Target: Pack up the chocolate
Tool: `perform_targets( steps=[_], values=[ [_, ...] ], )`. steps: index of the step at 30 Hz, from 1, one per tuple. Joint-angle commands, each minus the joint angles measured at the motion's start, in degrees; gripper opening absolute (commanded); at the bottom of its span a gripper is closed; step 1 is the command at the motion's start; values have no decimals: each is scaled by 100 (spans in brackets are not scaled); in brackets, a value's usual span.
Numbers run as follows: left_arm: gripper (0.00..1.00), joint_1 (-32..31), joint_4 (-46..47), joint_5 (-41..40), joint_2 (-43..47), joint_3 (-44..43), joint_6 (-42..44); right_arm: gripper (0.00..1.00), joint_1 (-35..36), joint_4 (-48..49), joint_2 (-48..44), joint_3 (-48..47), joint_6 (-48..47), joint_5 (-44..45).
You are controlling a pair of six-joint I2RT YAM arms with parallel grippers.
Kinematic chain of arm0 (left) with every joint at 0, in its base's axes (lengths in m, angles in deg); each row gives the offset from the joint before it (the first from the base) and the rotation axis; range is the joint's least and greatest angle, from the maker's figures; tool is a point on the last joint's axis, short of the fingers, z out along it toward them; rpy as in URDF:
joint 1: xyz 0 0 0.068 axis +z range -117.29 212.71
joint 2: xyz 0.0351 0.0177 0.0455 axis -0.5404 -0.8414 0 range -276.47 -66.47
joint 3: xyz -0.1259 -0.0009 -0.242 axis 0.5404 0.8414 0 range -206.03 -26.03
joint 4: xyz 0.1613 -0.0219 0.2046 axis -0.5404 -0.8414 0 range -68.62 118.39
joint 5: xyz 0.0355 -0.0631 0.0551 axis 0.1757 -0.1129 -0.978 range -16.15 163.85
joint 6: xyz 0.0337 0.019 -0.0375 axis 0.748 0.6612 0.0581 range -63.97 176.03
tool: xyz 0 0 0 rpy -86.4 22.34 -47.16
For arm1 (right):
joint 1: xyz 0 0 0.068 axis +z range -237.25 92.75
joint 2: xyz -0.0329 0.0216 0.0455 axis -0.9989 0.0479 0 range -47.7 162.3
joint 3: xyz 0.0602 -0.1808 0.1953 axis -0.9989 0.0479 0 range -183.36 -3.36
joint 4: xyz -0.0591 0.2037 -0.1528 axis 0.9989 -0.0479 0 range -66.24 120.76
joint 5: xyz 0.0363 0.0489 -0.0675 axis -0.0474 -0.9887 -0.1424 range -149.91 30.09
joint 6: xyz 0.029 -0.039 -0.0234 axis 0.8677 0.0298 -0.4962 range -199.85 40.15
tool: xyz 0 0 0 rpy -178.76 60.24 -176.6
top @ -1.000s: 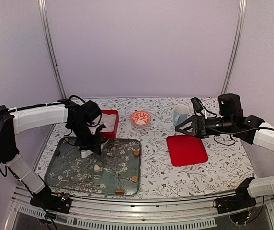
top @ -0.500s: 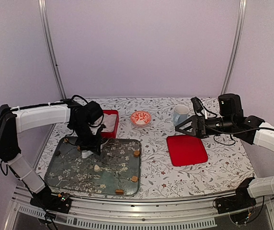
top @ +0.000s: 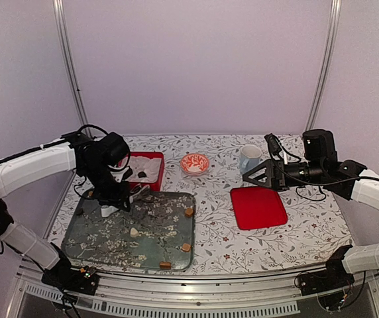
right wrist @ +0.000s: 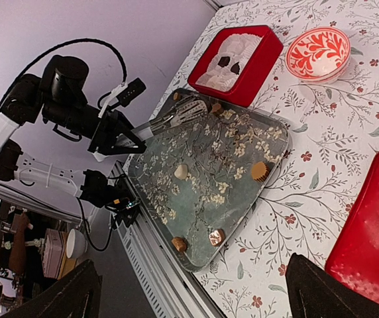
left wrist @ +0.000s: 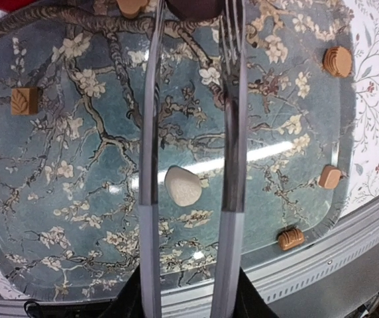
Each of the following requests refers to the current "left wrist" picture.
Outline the square caramel leaf chocolate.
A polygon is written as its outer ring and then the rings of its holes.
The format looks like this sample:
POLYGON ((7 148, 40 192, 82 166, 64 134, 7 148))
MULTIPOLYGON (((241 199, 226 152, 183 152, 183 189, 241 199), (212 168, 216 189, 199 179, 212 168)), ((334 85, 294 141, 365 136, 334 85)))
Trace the square caramel leaf chocolate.
POLYGON ((38 88, 18 87, 11 93, 12 115, 35 115, 38 113, 38 88))

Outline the caramel log chocolate bottom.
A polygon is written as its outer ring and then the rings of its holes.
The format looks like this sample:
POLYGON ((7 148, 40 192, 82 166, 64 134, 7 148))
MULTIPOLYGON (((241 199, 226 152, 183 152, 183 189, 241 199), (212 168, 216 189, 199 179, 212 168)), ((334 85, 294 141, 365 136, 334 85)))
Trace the caramel log chocolate bottom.
POLYGON ((284 231, 278 236, 278 245, 283 251, 295 248, 305 241, 303 232, 300 229, 292 228, 284 231))

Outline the dark oval chocolate top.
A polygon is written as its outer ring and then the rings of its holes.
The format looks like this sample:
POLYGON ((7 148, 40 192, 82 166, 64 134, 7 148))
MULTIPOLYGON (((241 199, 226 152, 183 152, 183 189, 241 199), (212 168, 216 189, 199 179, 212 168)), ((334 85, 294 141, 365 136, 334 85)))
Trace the dark oval chocolate top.
POLYGON ((222 0, 167 0, 169 10, 181 20, 203 21, 220 15, 222 0))

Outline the silver tongs white handle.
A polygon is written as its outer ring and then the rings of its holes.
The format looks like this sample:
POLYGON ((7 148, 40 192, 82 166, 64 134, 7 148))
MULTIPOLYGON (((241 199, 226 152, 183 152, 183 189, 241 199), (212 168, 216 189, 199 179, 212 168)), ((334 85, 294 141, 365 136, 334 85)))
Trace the silver tongs white handle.
MULTIPOLYGON (((225 102, 223 159, 192 164, 195 173, 223 168, 219 246, 211 306, 212 317, 232 317, 237 299, 246 192, 248 93, 246 74, 246 15, 243 1, 225 1, 220 16, 222 74, 225 102)), ((164 2, 156 8, 154 32, 146 67, 140 138, 139 216, 140 286, 145 317, 161 317, 158 236, 158 115, 160 113, 161 45, 164 2)))

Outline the round ridged caramel chocolate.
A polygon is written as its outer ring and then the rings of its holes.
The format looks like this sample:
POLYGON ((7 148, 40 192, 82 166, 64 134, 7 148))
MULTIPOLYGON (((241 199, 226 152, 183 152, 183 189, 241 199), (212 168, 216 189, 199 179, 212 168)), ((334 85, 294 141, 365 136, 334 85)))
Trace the round ridged caramel chocolate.
POLYGON ((352 63, 351 51, 343 46, 329 48, 323 57, 323 67, 325 70, 338 78, 349 77, 352 63))

